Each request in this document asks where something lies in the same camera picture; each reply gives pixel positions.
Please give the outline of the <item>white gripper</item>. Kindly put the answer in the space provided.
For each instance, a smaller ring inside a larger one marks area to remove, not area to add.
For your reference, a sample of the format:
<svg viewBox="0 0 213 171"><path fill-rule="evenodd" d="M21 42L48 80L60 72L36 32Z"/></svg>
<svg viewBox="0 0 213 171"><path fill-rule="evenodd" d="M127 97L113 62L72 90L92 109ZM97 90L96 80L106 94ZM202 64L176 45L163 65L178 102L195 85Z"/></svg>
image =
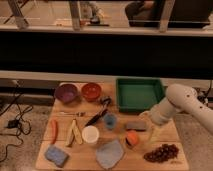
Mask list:
<svg viewBox="0 0 213 171"><path fill-rule="evenodd" d="M166 98L163 98L158 104L154 105L150 111L144 111L140 113L139 116L149 115L154 124L162 126L167 124L176 113L176 108ZM151 126L149 141L154 141L156 133L156 126Z"/></svg>

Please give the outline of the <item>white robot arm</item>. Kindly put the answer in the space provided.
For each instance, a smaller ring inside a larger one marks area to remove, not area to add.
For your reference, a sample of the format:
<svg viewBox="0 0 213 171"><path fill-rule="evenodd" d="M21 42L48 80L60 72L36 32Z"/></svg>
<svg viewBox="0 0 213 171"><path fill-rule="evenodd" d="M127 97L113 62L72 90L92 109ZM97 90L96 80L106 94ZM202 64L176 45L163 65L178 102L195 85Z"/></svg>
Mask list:
<svg viewBox="0 0 213 171"><path fill-rule="evenodd" d="M198 94L194 88L182 84L171 84L165 91L165 97L159 103L141 113L142 116L147 116L151 122L148 141L156 141L162 127L167 125L171 118L179 112L192 115L213 135L213 109L198 100Z"/></svg>

